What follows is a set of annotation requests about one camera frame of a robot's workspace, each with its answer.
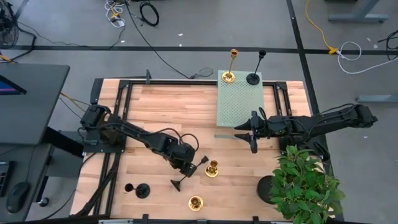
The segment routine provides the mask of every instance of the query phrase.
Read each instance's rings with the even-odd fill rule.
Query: white cable
[[[348,58],[348,57],[345,57],[345,56],[343,55],[343,48],[344,48],[344,46],[345,46],[346,44],[353,44],[353,45],[355,45],[355,46],[358,48],[358,50],[359,50],[359,55],[358,55],[358,57],[356,57],[356,58]],[[391,60],[391,61],[388,61],[388,62],[384,62],[384,63],[381,63],[381,64],[379,64],[379,65],[372,66],[372,67],[367,68],[367,69],[362,70],[362,71],[358,71],[358,72],[347,72],[345,69],[343,69],[343,66],[341,66],[340,58],[343,58],[343,59],[348,60],[348,61],[350,61],[350,62],[354,62],[354,61],[358,60],[358,59],[361,57],[361,55],[362,55],[362,49],[361,49],[361,47],[360,47],[357,43],[355,43],[355,42],[348,41],[348,42],[343,43],[343,45],[340,47],[340,50],[337,51],[337,54],[338,54],[338,56],[337,56],[338,65],[340,66],[340,68],[342,69],[343,72],[345,72],[345,73],[347,73],[347,74],[350,74],[350,75],[355,75],[355,74],[363,73],[363,72],[366,72],[366,71],[368,71],[368,70],[370,70],[370,69],[374,69],[374,68],[380,67],[380,66],[382,66],[382,65],[387,65],[388,63],[393,62],[393,61],[396,61],[396,60],[398,59],[398,58],[396,58],[396,59],[394,59],[394,60]]]
[[[125,21],[122,18],[117,18],[116,22],[118,22],[118,25],[116,25],[115,23],[113,23],[111,21],[111,17],[109,17],[109,12],[111,12],[112,15],[113,15],[113,11],[112,11],[112,9],[113,9],[115,12],[121,14],[121,13],[123,13],[123,9],[121,8],[122,6],[124,6],[124,4],[115,4],[115,5],[112,6],[111,3],[109,3],[109,0],[105,1],[104,8],[106,9],[106,18],[112,24],[112,26],[114,26],[116,28],[124,27]]]

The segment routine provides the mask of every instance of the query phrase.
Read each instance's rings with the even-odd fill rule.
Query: black desk
[[[54,147],[51,144],[39,144],[36,147],[23,145],[0,146],[0,154],[9,149],[13,150],[0,156],[0,161],[13,161],[11,178],[7,184],[6,195],[5,197],[0,197],[0,222],[20,222],[26,219],[30,206],[35,202],[40,193],[41,182],[47,170],[46,163],[49,161]],[[25,181],[26,177],[30,189],[25,204],[21,211],[14,214],[9,213],[6,210],[7,193],[17,183]]]
[[[0,74],[27,91],[0,97],[0,143],[41,142],[69,72],[67,65],[0,64]]]
[[[6,195],[0,198],[0,222],[26,219],[32,202],[42,196],[55,147],[83,158],[82,144],[47,127],[68,72],[66,65],[0,64],[2,76],[27,90],[26,95],[0,96],[0,154],[13,148],[0,155],[0,161],[14,161]],[[26,178],[30,189],[25,204],[11,214],[6,210],[7,195]]]

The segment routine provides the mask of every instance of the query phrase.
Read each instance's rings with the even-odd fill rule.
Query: keyboard
[[[6,194],[7,182],[10,179],[11,162],[0,162],[0,197]]]

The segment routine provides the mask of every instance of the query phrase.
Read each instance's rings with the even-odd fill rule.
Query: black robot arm
[[[348,105],[350,107],[339,111],[329,112],[331,109],[311,117],[271,116],[269,119],[266,118],[264,110],[259,108],[263,119],[256,111],[252,111],[252,117],[246,123],[235,127],[236,130],[251,130],[252,134],[235,134],[235,136],[247,141],[252,153],[256,153],[259,138],[287,138],[288,144],[301,145],[322,134],[347,127],[370,128],[377,121],[367,106]]]
[[[112,114],[108,107],[91,105],[80,123],[86,131],[99,132],[101,140],[107,144],[119,144],[126,135],[144,143],[146,148],[169,161],[174,169],[180,169],[181,174],[190,177],[196,171],[192,164],[195,150],[191,145],[161,131],[150,133]]]

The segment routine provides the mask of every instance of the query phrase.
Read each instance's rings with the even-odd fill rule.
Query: potted plant
[[[339,203],[345,194],[337,189],[340,181],[323,172],[307,150],[287,146],[287,154],[279,156],[275,176],[263,177],[257,194],[265,202],[276,204],[276,210],[294,224],[325,223],[329,215],[341,213]]]

